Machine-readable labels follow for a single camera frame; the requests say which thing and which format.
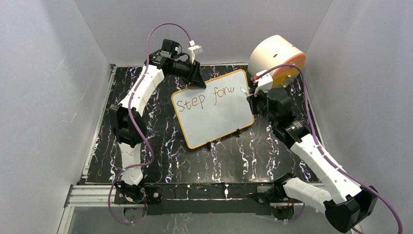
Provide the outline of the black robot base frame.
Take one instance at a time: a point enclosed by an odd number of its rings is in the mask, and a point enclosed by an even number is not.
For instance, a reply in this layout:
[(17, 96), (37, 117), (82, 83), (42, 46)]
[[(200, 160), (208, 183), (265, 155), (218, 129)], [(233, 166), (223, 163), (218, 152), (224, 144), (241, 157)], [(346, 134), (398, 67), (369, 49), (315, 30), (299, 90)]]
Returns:
[(148, 215), (252, 213), (291, 218), (297, 201), (273, 183), (144, 183), (115, 186), (116, 205), (139, 205)]

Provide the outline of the yellow framed whiteboard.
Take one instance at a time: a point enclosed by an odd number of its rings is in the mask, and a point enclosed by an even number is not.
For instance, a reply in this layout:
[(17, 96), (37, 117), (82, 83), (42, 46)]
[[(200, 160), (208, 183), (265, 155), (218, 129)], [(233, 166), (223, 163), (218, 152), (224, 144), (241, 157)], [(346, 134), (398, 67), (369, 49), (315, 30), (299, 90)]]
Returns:
[(239, 69), (206, 81), (206, 89), (186, 88), (172, 94), (188, 148), (196, 149), (254, 123), (241, 88), (248, 92), (246, 72)]

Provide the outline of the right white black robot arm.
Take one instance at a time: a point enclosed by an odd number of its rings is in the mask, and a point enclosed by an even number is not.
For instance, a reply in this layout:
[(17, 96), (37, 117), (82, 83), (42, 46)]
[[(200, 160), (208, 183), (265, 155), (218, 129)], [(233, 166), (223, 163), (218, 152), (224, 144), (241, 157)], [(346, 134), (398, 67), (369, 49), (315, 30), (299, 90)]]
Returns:
[(286, 173), (274, 181), (273, 188), (251, 194), (251, 197), (256, 201), (266, 197), (281, 202), (290, 198), (299, 200), (324, 213), (341, 233), (348, 232), (372, 213), (377, 202), (374, 187), (362, 187), (334, 168), (329, 163), (330, 157), (324, 158), (314, 142), (310, 126), (294, 115), (292, 98), (286, 90), (259, 90), (246, 99), (251, 112), (267, 120), (275, 137), (298, 155), (325, 186), (321, 189)]

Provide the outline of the white orange whiteboard marker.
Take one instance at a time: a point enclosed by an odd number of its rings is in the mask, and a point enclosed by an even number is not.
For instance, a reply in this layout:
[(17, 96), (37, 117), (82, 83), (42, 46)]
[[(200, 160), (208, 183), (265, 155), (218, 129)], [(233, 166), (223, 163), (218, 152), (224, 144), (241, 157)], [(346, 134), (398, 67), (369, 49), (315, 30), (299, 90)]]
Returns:
[(241, 91), (245, 94), (246, 97), (249, 96), (249, 93), (245, 89), (241, 88)]

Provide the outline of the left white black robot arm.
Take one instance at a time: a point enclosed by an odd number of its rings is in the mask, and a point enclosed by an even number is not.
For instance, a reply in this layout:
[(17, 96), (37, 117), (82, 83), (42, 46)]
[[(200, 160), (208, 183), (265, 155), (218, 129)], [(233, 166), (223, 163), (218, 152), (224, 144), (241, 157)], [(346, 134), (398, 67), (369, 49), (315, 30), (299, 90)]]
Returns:
[(150, 150), (150, 162), (154, 162), (154, 153), (147, 139), (147, 127), (142, 119), (152, 93), (168, 75), (181, 78), (189, 87), (206, 88), (200, 73), (200, 63), (195, 59), (196, 55), (202, 53), (202, 47), (192, 40), (186, 52), (178, 52), (179, 47), (178, 42), (163, 40), (161, 49), (147, 54), (142, 72), (126, 97), (109, 108), (111, 128), (121, 150), (123, 167), (113, 185), (134, 203), (145, 198), (145, 189), (140, 185), (143, 180), (142, 167), (150, 164), (141, 162), (141, 143)]

